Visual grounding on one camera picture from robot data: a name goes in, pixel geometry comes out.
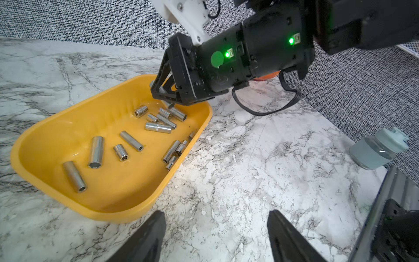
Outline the short chrome socket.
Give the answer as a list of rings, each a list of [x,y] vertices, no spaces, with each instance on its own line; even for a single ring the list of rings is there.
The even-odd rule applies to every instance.
[[[148,107],[146,105],[141,105],[138,108],[136,108],[133,112],[133,115],[136,118],[141,118],[142,116],[146,115],[148,112]]]

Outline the long chrome socket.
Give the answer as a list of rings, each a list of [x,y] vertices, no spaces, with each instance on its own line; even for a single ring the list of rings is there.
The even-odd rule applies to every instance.
[[[169,111],[171,114],[176,117],[178,120],[184,122],[187,119],[187,115],[180,111],[179,109],[176,109],[175,107],[170,108]]]

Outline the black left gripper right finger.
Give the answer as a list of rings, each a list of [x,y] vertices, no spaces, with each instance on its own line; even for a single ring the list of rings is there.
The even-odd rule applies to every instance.
[[[324,262],[320,253],[278,210],[269,212],[267,230],[275,262]]]

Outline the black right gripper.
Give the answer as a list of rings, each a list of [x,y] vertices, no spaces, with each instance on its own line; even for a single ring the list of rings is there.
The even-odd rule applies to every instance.
[[[231,87],[247,87],[254,78],[250,65],[242,24],[200,46],[193,44],[192,37],[177,33],[169,39],[151,94],[169,103],[193,105]]]

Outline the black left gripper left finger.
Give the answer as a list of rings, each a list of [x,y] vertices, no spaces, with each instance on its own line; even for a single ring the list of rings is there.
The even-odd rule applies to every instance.
[[[166,228],[165,213],[155,211],[108,262],[158,262]]]

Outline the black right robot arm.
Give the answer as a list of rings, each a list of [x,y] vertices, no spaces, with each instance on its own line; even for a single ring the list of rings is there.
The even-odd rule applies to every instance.
[[[192,105],[274,72],[305,78],[315,45],[326,53],[374,50],[419,36],[418,1],[246,1],[254,14],[211,37],[204,1],[154,1],[187,34],[169,39],[151,87],[155,99]]]

